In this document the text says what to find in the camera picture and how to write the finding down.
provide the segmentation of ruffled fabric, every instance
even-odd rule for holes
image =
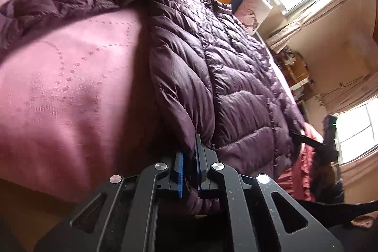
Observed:
[[[318,142],[323,142],[323,137],[308,123],[305,123],[304,135]],[[310,170],[313,156],[314,148],[302,144],[297,161],[277,179],[277,183],[294,199],[315,201],[315,196],[310,191]]]

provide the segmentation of beige curtain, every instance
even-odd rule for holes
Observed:
[[[345,0],[317,0],[298,18],[286,25],[277,34],[267,39],[267,45],[276,53],[279,53],[289,42],[289,40],[298,33],[301,28],[322,18],[329,11],[334,10]]]
[[[348,87],[341,87],[322,98],[325,108],[331,114],[348,111],[378,96],[378,73],[360,77]]]
[[[378,149],[340,166],[344,188],[377,168]]]

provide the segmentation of screw head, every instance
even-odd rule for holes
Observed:
[[[257,181],[262,183],[262,184],[267,184],[270,182],[270,177],[267,176],[266,174],[259,174],[257,177],[256,177]]]
[[[167,164],[164,163],[164,162],[159,162],[155,165],[155,169],[156,170],[165,170],[166,168],[168,168]]]
[[[215,162],[211,165],[211,167],[214,169],[214,170],[223,170],[224,169],[224,164],[222,164],[221,162]]]
[[[111,183],[117,184],[122,180],[122,177],[118,174],[114,174],[109,180]]]

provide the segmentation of quilted jacket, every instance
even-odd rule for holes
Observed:
[[[0,8],[0,61],[30,30],[118,10],[135,0],[10,0]],[[239,173],[273,178],[297,154],[288,129],[303,119],[250,37],[217,0],[144,0],[150,16],[150,71],[156,100],[184,153],[195,133]],[[213,202],[188,199],[192,214]]]

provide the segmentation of pink blanket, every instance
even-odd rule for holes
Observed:
[[[41,29],[0,64],[0,178],[76,202],[155,161],[145,17],[133,4]]]

